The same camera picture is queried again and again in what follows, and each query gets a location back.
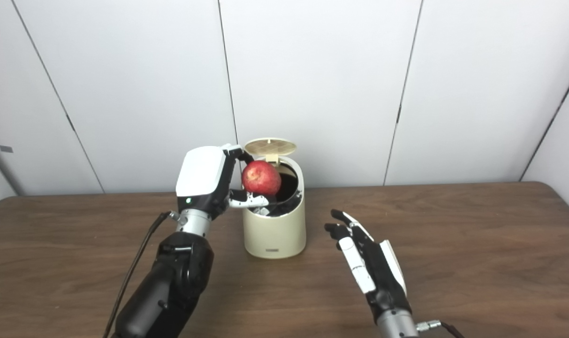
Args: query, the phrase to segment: trash can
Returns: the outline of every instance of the trash can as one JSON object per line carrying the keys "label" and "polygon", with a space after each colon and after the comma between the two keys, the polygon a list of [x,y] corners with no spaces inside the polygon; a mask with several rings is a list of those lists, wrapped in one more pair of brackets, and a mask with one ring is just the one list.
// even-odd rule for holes
{"label": "trash can", "polygon": [[305,185],[301,168],[291,158],[297,146],[281,138],[254,139],[245,150],[271,163],[282,178],[276,205],[243,210],[245,248],[256,256],[280,259],[297,255],[306,243]]}

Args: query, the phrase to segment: robotic arm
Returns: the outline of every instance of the robotic arm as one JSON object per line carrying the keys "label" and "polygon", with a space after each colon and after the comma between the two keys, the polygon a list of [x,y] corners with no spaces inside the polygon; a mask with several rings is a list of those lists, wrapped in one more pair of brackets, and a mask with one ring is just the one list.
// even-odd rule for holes
{"label": "robotic arm", "polygon": [[437,327],[463,338],[454,326],[441,321],[415,325],[403,273],[391,243],[374,242],[361,223],[346,212],[333,209],[331,216],[344,225],[329,223],[324,228],[337,240],[336,248],[342,251],[359,289],[365,294],[383,338],[418,338],[418,332]]}
{"label": "robotic arm", "polygon": [[213,251],[205,237],[211,222],[228,207],[267,206],[275,201],[274,196],[230,190],[236,160],[249,163],[253,158],[241,146],[230,144],[186,154],[176,184],[178,212],[160,215],[152,226],[154,230],[170,216],[177,229],[160,243],[151,271],[117,316],[112,338],[177,338],[209,281]]}

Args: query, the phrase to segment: wooden table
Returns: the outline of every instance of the wooden table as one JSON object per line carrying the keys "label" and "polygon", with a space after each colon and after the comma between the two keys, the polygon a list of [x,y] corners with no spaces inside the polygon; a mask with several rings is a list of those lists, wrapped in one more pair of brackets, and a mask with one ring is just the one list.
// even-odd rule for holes
{"label": "wooden table", "polygon": [[[1,201],[0,338],[100,337],[143,235],[173,208],[163,193]],[[211,282],[182,337],[378,338],[323,231],[338,208],[391,240],[416,321],[466,338],[569,338],[569,207],[544,184],[312,189],[306,208],[307,247],[290,259],[249,255],[239,210],[212,224]],[[156,232],[127,296],[174,229]]]}

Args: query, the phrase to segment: open lid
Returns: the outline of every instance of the open lid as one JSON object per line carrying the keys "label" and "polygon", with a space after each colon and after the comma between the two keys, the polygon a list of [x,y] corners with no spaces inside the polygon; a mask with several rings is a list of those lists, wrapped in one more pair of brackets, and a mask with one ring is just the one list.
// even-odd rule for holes
{"label": "open lid", "polygon": [[292,154],[297,145],[283,138],[266,137],[257,138],[245,144],[245,150],[249,154],[265,156],[267,162],[278,163],[278,156]]}

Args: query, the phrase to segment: apple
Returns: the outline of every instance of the apple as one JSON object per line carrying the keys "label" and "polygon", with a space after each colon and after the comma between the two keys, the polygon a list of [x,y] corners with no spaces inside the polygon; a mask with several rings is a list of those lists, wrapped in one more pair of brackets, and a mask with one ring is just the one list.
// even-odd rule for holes
{"label": "apple", "polygon": [[249,192],[275,195],[281,184],[280,173],[266,161],[253,161],[243,170],[243,186]]}

